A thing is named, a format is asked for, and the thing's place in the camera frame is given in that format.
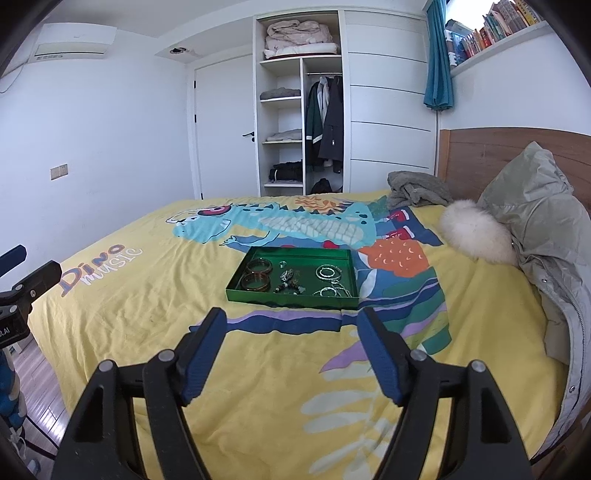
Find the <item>bookshelf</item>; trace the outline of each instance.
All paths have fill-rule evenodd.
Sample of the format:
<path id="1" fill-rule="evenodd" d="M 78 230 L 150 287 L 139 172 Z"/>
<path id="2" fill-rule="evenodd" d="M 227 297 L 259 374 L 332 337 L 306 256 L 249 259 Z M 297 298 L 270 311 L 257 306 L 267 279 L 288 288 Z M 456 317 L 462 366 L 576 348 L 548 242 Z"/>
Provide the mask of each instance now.
<path id="1" fill-rule="evenodd" d="M 496 43 L 493 43 L 490 47 L 485 48 L 473 57 L 460 63 L 457 67 L 452 69 L 452 77 L 455 77 L 461 72 L 473 67 L 477 63 L 480 63 L 492 57 L 493 55 L 501 53 L 502 51 L 505 51 L 508 48 L 514 47 L 515 45 L 519 45 L 520 43 L 532 40 L 533 38 L 541 37 L 542 35 L 547 35 L 552 32 L 553 30 L 550 27 L 550 25 L 548 25 L 547 21 L 536 23 L 535 25 L 526 27 L 523 30 L 519 30 L 517 33 L 513 33 L 513 35 L 509 35 L 508 37 L 503 38 L 502 40 L 499 40 Z"/>

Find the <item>gray puffer jacket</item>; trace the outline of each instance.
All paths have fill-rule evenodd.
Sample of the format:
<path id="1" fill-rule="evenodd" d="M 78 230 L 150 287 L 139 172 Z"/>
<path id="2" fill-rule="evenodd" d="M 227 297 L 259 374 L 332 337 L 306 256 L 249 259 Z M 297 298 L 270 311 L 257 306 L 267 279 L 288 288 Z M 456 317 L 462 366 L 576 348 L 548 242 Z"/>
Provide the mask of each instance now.
<path id="1" fill-rule="evenodd" d="M 519 265 L 543 299 L 546 353 L 569 365 L 560 414 L 539 453 L 591 396 L 591 220 L 572 193 L 552 153 L 533 142 L 478 201 L 511 230 Z"/>

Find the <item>folded blanket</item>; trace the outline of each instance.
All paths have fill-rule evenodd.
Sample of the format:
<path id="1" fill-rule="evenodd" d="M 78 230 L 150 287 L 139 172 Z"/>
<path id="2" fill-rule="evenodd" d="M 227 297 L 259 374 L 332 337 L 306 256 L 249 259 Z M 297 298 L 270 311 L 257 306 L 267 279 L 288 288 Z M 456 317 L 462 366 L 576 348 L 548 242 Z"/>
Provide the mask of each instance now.
<path id="1" fill-rule="evenodd" d="M 299 22 L 299 20 L 284 20 L 273 23 L 267 28 L 267 49 L 278 50 L 279 48 L 292 47 L 296 45 L 307 45 L 310 43 L 332 42 L 329 28 L 320 25 L 314 20 Z"/>
<path id="2" fill-rule="evenodd" d="M 277 142 L 279 140 L 301 140 L 301 128 L 294 128 L 286 132 L 279 132 L 278 134 L 267 137 L 268 142 Z"/>
<path id="3" fill-rule="evenodd" d="M 261 93 L 261 100 L 268 100 L 271 98 L 283 98 L 283 97 L 299 97 L 301 96 L 301 90 L 299 88 L 273 88 L 273 90 L 267 90 Z"/>
<path id="4" fill-rule="evenodd" d="M 294 47 L 279 48 L 278 50 L 264 50 L 265 58 L 271 59 L 282 55 L 311 55 L 311 54 L 326 54 L 339 52 L 339 46 L 336 43 L 314 43 L 309 45 L 297 45 Z"/>
<path id="5" fill-rule="evenodd" d="M 393 171 L 388 174 L 392 192 L 388 195 L 388 209 L 412 205 L 447 206 L 453 199 L 447 185 L 437 177 L 416 171 Z"/>

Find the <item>wooden headboard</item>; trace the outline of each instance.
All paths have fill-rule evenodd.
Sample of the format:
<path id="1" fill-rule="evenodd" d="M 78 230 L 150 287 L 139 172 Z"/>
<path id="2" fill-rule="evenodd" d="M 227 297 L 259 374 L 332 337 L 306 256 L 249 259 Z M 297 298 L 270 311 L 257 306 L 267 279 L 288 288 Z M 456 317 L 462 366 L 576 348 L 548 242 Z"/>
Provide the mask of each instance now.
<path id="1" fill-rule="evenodd" d="M 550 150 L 574 187 L 574 195 L 591 211 L 591 137 L 543 128 L 495 127 L 441 130 L 437 176 L 454 199 L 478 197 L 530 143 Z"/>

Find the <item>wooden floor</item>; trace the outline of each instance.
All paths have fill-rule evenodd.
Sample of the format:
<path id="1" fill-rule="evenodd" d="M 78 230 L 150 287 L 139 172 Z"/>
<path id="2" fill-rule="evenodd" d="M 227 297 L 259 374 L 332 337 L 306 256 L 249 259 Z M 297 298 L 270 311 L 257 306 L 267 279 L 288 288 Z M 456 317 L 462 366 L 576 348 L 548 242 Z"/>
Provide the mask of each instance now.
<path id="1" fill-rule="evenodd" d="M 70 416 L 61 397 L 55 372 L 35 340 L 19 355 L 14 355 L 13 360 L 21 379 L 21 392 L 25 395 L 29 418 L 59 445 Z M 25 420 L 24 427 L 27 440 L 50 453 L 56 452 L 55 447 L 28 420 Z M 50 479 L 53 468 L 51 460 L 30 449 L 27 450 L 27 458 L 36 458 L 41 463 L 38 479 Z"/>

